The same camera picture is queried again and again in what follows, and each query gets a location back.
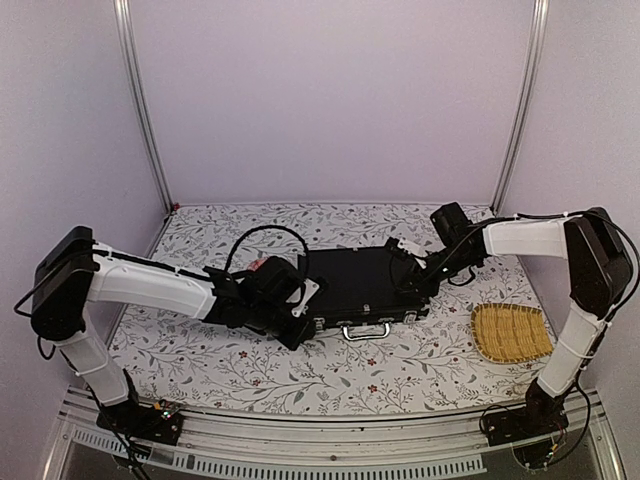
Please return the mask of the black poker case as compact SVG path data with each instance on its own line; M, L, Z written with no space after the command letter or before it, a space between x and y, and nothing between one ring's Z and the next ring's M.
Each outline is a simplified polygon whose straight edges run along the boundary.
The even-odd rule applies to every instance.
M318 332L412 323L429 313L424 298L400 292L417 262L398 259L383 247L311 250L298 257L297 266L321 285L306 313Z

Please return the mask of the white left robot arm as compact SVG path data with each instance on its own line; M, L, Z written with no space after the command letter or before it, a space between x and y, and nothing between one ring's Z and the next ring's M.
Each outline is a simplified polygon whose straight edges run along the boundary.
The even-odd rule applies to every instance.
M40 262L33 287L14 306L38 338L70 361L111 419L128 434L148 426L148 412L135 400L123 369L91 332L89 303L137 305L177 313L229 329L248 328L295 350L316 332L305 318L321 291L306 268L273 256L232 273L202 272L121 252L96 241L85 226L73 228Z

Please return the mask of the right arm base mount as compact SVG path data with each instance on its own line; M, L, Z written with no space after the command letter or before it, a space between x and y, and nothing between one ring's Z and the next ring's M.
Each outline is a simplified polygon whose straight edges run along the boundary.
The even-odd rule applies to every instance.
M548 467L564 439L569 422L564 410L567 392L551 397L534 381L525 405L513 408L491 405L481 415L479 429L490 446L511 444L546 435L544 441L516 447L516 461L529 470Z

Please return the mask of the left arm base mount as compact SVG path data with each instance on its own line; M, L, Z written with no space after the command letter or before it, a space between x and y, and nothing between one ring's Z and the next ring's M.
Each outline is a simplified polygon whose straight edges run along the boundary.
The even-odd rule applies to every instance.
M98 402L100 413L96 424L126 437L176 446L184 423L180 407L165 399L156 401L152 406L141 404L131 377L127 372L124 375L127 398L112 406Z

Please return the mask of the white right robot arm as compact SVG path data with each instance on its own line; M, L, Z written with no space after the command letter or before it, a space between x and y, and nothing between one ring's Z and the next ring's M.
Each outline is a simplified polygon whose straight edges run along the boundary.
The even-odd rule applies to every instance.
M516 213L473 222L457 203L431 216L441 242L434 252L389 238L385 247L409 265L392 277L401 295L428 301L443 282L488 258L548 258L565 264L567 317L536 390L549 398L565 394L591 361L604 332L639 286L639 252L603 207L565 213Z

